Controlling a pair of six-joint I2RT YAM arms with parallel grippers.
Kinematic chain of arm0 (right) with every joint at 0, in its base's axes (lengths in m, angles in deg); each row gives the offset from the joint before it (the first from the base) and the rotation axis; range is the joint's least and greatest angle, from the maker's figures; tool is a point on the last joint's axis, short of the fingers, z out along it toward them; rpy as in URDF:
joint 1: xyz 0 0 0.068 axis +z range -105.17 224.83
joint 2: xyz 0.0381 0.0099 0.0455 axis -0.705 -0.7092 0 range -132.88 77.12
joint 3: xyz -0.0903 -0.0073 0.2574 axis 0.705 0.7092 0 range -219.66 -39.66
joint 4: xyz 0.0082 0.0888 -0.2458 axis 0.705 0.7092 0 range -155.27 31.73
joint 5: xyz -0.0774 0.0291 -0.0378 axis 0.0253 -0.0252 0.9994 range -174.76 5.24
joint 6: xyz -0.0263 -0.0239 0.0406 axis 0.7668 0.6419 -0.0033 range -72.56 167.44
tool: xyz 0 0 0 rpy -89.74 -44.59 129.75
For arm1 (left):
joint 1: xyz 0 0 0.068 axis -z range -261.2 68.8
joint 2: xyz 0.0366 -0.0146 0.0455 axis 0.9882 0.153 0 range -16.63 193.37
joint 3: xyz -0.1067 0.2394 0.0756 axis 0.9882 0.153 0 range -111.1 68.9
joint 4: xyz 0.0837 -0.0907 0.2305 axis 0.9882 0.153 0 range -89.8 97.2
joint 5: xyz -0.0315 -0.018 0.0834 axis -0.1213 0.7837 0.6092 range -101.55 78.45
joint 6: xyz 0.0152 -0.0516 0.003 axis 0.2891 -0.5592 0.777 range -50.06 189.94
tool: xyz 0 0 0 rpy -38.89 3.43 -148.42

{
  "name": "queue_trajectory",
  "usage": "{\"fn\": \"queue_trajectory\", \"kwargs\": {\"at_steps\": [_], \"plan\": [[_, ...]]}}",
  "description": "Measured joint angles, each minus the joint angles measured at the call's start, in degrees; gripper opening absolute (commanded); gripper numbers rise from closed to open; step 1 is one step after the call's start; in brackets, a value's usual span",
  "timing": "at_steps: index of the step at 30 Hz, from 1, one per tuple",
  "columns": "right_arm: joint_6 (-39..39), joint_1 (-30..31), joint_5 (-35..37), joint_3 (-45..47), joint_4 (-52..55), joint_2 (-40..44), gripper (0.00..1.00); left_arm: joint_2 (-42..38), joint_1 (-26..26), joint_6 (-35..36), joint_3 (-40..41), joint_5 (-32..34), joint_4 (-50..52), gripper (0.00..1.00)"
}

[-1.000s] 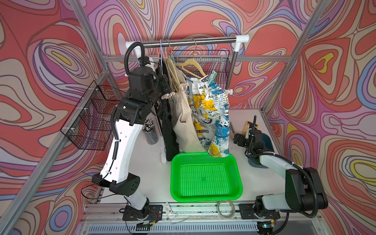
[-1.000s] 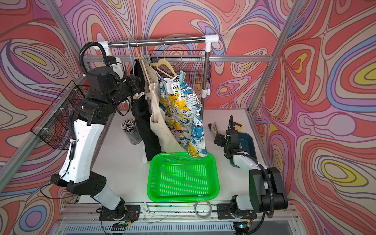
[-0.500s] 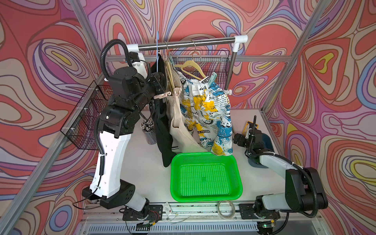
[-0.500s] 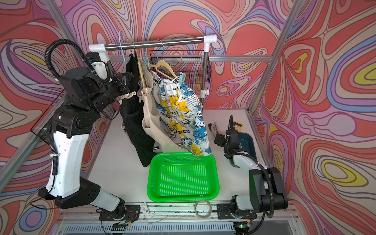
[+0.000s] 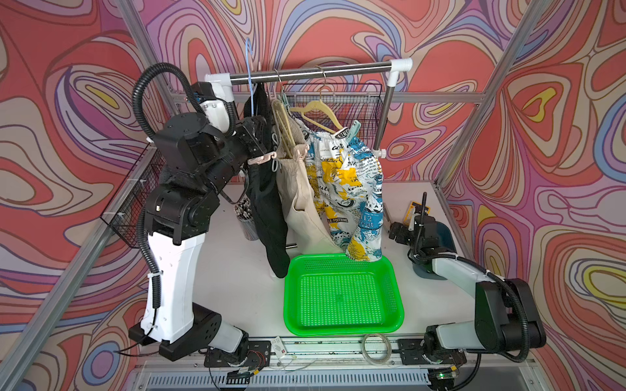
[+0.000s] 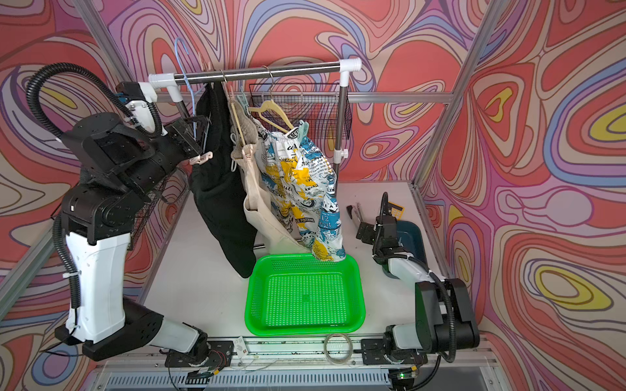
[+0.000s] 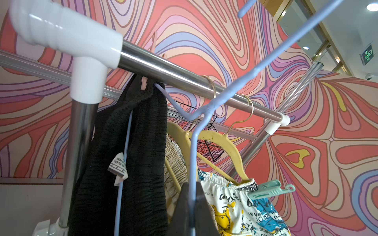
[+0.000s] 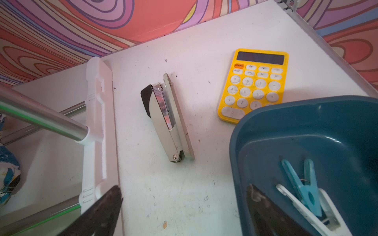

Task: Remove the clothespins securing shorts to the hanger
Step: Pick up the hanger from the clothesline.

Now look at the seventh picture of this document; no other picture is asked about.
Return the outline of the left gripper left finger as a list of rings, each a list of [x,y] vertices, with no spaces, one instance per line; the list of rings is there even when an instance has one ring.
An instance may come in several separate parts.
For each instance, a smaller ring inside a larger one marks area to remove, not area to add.
[[[174,214],[169,223],[167,236],[190,236],[189,227],[189,204],[188,204],[189,184],[184,183],[180,192]]]

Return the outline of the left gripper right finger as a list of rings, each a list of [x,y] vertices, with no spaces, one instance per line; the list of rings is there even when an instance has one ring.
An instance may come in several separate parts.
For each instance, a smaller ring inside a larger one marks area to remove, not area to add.
[[[218,229],[212,218],[210,207],[205,197],[203,188],[196,183],[195,202],[195,235],[196,236],[219,236]]]

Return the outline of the black shorts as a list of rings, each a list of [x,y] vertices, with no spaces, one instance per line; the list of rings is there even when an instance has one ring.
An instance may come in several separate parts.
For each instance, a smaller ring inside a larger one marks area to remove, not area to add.
[[[79,179],[71,208],[69,235],[112,236],[118,187],[108,171],[113,158],[127,152],[128,178],[122,189],[121,236],[164,236],[168,217],[164,192],[167,129],[165,96],[149,79],[133,75],[111,107],[95,119],[89,162]]]

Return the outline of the light blue wire hanger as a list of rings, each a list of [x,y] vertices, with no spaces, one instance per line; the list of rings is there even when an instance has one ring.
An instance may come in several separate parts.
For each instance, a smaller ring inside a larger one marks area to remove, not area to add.
[[[216,95],[207,105],[198,108],[195,112],[187,113],[182,111],[180,107],[177,108],[179,113],[187,120],[195,120],[199,116],[204,116],[194,130],[191,144],[190,155],[190,170],[189,170],[189,193],[188,193],[188,208],[189,208],[189,227],[190,236],[195,236],[195,202],[196,202],[196,157],[197,157],[197,139],[200,132],[210,121],[211,116],[218,107],[225,104],[250,80],[254,79],[265,67],[274,61],[280,54],[292,46],[298,39],[307,34],[316,25],[318,25],[324,18],[326,18],[332,11],[334,11],[343,1],[333,0],[325,4],[323,8],[317,11],[306,23],[304,23],[293,35],[279,45],[273,52],[266,56],[260,63],[258,63],[248,73],[236,79],[227,88],[223,89],[219,95]],[[194,74],[175,65],[171,62],[160,58],[143,48],[140,48],[128,41],[124,41],[121,50],[121,58],[119,62],[120,68],[126,68],[139,75],[146,74],[147,78],[163,78],[167,79],[172,76],[188,80]]]

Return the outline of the pink clothespin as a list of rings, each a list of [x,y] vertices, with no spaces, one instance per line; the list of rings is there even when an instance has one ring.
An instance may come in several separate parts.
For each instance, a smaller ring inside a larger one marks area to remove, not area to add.
[[[142,77],[142,79],[141,79],[141,90],[146,90],[146,88],[147,88],[147,82],[148,82],[148,78],[147,77]]]

